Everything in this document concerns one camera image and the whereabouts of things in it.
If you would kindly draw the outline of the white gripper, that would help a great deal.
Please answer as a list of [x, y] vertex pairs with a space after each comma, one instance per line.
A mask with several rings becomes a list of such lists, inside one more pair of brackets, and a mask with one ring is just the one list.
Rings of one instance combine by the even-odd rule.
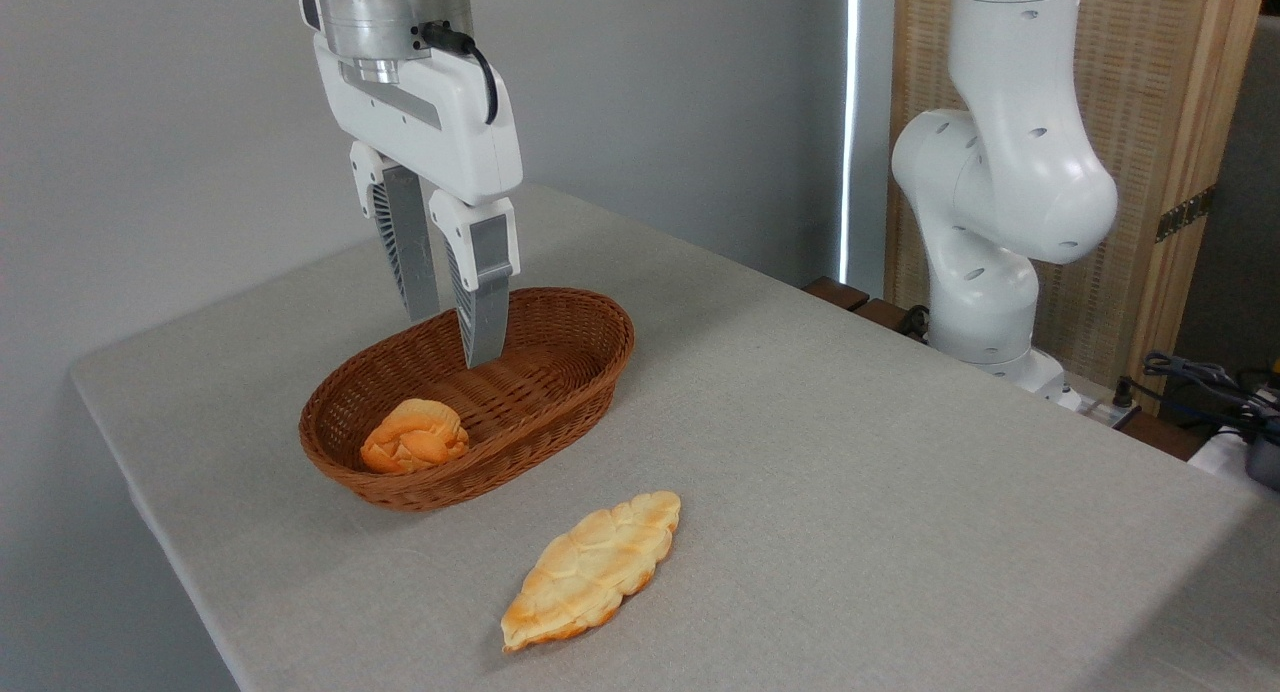
[[349, 162], [360, 210], [375, 223], [408, 317], [421, 322], [440, 312], [424, 177], [443, 189], [431, 194], [429, 212], [445, 240], [466, 365], [497, 359], [509, 281], [520, 272], [515, 208], [504, 196], [524, 182], [504, 82], [494, 77], [499, 113], [488, 123], [483, 68], [470, 58], [433, 51], [401, 61], [398, 81], [383, 83], [364, 81], [320, 33], [314, 51], [335, 122], [358, 139]]

